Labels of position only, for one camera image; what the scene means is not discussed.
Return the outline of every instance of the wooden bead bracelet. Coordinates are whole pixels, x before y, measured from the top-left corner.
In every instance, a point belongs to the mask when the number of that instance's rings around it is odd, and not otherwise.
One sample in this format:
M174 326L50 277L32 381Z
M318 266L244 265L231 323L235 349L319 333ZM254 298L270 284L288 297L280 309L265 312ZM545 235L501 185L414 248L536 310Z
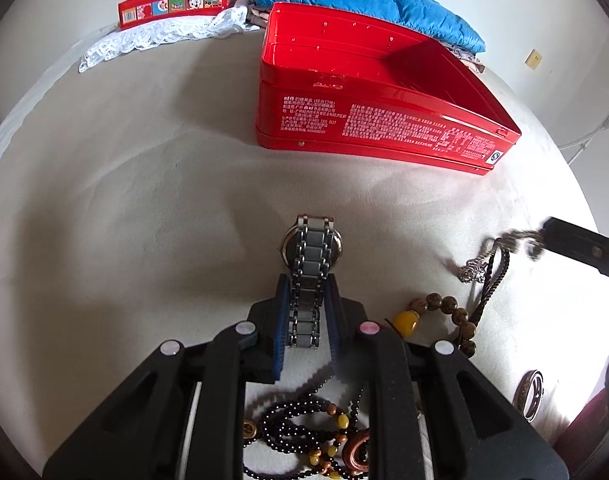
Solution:
M460 327L456 343L460 351L471 358L475 354L475 323L469 321L469 314L465 308L458 307L458 301L453 296L443 298L437 292L429 294L426 299L415 298L409 303L409 309L398 314L393 320L393 327L402 338L409 337L415 332L422 316L427 310L440 309L443 314L451 316L451 321Z

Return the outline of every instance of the cartoon illustration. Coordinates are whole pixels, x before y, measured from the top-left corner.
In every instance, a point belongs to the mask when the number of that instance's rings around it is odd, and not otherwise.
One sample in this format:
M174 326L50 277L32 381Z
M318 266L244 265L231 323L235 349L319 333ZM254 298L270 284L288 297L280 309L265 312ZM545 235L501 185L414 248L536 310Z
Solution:
M187 9L203 9L204 8L204 0L187 0Z
M222 7L222 0L204 0L204 8L209 7Z
M185 0L169 0L169 12L185 10Z
M134 22L136 20L136 10L127 9L122 11L122 23Z
M150 18L153 15L153 9L151 7L151 4L138 5L136 7L136 12L138 20Z
M160 0L158 2L153 2L153 16L159 16L161 14L166 14L169 12L169 1L168 0Z

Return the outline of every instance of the silver chain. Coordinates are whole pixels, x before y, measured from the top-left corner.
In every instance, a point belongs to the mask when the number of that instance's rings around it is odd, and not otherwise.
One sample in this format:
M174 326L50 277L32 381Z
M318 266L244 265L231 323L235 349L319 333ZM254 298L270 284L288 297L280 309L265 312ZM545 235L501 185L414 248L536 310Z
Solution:
M510 253L517 253L520 250L520 240L526 241L526 254L530 259L536 261L540 258L545 249L542 230L517 231L512 230L504 233L500 238L493 240L490 249L482 249L480 254L468 260L465 265L459 268L458 278L462 283L471 283L474 280L484 283L484 277L489 265L489 256L494 254L499 248L505 248Z
M289 346L319 346L319 311L324 298L323 285L331 268L334 232L332 218L298 217L296 257L291 269Z

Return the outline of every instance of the power outlet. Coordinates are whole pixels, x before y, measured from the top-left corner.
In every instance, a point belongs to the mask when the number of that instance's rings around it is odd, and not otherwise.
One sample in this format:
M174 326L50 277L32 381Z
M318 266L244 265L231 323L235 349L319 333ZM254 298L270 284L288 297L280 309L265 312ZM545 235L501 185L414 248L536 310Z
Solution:
M538 68L540 61L542 61L542 54L540 54L537 50L533 49L529 54L529 57L527 57L526 61L524 62L527 66L535 70L536 68Z

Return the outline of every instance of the red metal box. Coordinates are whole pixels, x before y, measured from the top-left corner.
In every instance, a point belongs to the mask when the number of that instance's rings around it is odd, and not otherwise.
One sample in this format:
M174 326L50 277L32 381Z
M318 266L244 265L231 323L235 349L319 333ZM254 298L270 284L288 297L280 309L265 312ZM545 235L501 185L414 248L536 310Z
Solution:
M439 42L344 10L275 4L256 120L265 148L376 156L486 174L521 133Z
M169 16L216 15L234 0L126 0L118 4L120 28Z

